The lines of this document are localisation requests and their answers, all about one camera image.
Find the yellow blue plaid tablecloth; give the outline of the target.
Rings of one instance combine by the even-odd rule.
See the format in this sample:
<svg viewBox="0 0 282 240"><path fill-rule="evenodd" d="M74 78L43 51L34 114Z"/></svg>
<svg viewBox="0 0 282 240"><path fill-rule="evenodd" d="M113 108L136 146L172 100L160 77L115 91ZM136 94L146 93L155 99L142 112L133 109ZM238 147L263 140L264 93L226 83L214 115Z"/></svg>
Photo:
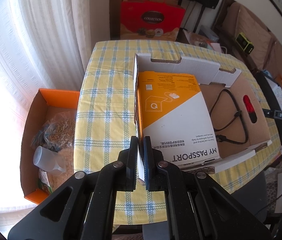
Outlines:
<svg viewBox="0 0 282 240"><path fill-rule="evenodd" d="M226 70L238 68L254 87L262 108L269 108L248 68L229 54L169 41L119 40L96 43L80 90L74 139L74 171L92 173L117 160L129 148L134 124L133 68L136 53L153 59L194 57L214 61ZM244 187L279 154L281 142L274 120L266 119L272 144L256 156L212 175L229 193ZM164 194L137 184L133 192L117 193L114 224L137 225L166 221Z"/></svg>

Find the brown pillow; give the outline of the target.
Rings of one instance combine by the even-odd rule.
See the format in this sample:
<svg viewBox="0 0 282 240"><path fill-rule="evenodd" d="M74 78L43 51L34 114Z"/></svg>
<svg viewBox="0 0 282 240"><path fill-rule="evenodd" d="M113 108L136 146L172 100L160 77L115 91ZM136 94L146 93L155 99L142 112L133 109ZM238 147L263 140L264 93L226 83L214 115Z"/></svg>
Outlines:
<svg viewBox="0 0 282 240"><path fill-rule="evenodd" d="M272 44L272 36L268 32L266 25L245 6L234 2L227 10L222 27L234 38L239 33L244 33L254 45L250 56L256 67L262 69L270 53L269 46Z"/></svg>

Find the orange cardboard floor box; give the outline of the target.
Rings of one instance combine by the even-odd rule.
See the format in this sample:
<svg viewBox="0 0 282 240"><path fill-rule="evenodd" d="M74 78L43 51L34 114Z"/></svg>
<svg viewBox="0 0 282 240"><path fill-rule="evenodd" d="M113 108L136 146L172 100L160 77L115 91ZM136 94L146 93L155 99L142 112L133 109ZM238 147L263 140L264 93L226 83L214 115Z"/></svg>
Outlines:
<svg viewBox="0 0 282 240"><path fill-rule="evenodd" d="M52 134L60 133L66 121L74 130L79 95L73 90L40 88L30 105L21 143L20 181L25 199L32 203L40 204L52 191L41 181L39 168L33 163L35 150L38 146L61 150L61 142Z"/></svg>

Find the clear plastic bottle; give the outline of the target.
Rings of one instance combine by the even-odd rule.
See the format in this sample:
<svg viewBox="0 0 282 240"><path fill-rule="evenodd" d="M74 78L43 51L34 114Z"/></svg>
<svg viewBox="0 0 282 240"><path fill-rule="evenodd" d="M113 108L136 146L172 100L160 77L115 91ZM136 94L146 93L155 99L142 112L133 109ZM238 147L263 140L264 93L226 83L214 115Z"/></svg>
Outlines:
<svg viewBox="0 0 282 240"><path fill-rule="evenodd" d="M64 157L42 146L36 148L33 164L53 176L59 176L66 172Z"/></svg>

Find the white cardboard tray box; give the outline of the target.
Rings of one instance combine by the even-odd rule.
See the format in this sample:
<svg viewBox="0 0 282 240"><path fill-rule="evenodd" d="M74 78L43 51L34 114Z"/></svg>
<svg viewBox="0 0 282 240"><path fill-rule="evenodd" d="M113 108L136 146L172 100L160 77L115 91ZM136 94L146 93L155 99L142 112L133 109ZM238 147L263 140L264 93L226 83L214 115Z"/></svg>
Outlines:
<svg viewBox="0 0 282 240"><path fill-rule="evenodd" d="M134 116L140 140L187 172L216 174L271 145L255 91L238 68L182 57L134 57Z"/></svg>

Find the green black alarm clock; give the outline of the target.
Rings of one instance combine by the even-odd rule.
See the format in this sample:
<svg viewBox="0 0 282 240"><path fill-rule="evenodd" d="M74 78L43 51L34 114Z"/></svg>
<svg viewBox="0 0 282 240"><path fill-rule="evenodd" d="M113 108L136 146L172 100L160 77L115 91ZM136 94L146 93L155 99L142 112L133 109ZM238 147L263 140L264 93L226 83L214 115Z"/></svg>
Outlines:
<svg viewBox="0 0 282 240"><path fill-rule="evenodd" d="M253 51L254 44L244 35L244 33L238 33L235 40L244 53L249 55Z"/></svg>

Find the red Collection gift box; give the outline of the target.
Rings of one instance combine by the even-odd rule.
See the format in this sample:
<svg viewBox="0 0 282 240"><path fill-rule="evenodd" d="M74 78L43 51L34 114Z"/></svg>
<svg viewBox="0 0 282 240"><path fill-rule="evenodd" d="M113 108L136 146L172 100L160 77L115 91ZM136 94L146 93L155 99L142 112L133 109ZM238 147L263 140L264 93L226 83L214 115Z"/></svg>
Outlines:
<svg viewBox="0 0 282 240"><path fill-rule="evenodd" d="M122 0L122 40L176 41L185 9L163 2Z"/></svg>

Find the box of assorted clutter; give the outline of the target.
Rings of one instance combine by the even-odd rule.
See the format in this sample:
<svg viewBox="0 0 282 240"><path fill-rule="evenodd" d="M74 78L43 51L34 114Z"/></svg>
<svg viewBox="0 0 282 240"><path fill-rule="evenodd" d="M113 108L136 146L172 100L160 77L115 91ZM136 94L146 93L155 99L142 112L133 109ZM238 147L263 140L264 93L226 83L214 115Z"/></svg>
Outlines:
<svg viewBox="0 0 282 240"><path fill-rule="evenodd" d="M222 48L218 42L212 41L205 36L192 33L185 29L182 30L182 34L184 35L186 42L192 46L206 48L222 53Z"/></svg>

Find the white storage box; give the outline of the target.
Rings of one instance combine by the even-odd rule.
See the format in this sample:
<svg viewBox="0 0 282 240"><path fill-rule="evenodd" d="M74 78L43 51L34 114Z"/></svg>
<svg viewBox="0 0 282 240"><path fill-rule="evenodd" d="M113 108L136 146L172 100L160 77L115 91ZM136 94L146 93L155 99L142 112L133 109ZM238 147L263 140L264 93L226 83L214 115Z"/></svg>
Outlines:
<svg viewBox="0 0 282 240"><path fill-rule="evenodd" d="M266 73L264 73L264 76L272 90L272 94L276 98L279 109L282 111L282 88L276 83L276 81L272 79L271 76L267 75Z"/></svg>

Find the white sheer curtain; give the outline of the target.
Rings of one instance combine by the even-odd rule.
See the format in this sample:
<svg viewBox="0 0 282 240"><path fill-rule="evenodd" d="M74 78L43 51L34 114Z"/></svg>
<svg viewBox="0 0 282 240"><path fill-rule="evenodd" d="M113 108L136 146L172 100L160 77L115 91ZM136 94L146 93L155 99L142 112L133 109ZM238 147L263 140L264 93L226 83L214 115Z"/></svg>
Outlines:
<svg viewBox="0 0 282 240"><path fill-rule="evenodd" d="M41 88L79 90L110 0L0 0L0 212L26 209L21 140Z"/></svg>

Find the bag of dried food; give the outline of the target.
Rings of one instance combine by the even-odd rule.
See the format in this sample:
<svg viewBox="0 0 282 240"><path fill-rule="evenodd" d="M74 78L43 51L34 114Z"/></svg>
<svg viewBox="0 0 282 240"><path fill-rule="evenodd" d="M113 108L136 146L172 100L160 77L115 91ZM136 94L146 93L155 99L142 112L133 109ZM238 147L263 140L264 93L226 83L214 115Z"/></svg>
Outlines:
<svg viewBox="0 0 282 240"><path fill-rule="evenodd" d="M75 112L61 112L46 121L31 141L33 149L38 146L59 152L74 145Z"/></svg>

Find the orange white My Passport box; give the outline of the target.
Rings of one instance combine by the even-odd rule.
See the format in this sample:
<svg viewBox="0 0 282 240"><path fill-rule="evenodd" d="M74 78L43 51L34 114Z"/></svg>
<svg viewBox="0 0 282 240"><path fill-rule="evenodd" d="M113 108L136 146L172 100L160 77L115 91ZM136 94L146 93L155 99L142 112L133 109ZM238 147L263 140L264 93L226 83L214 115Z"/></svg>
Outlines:
<svg viewBox="0 0 282 240"><path fill-rule="evenodd" d="M219 159L206 102L194 75L138 74L137 100L141 135L166 161L180 167Z"/></svg>

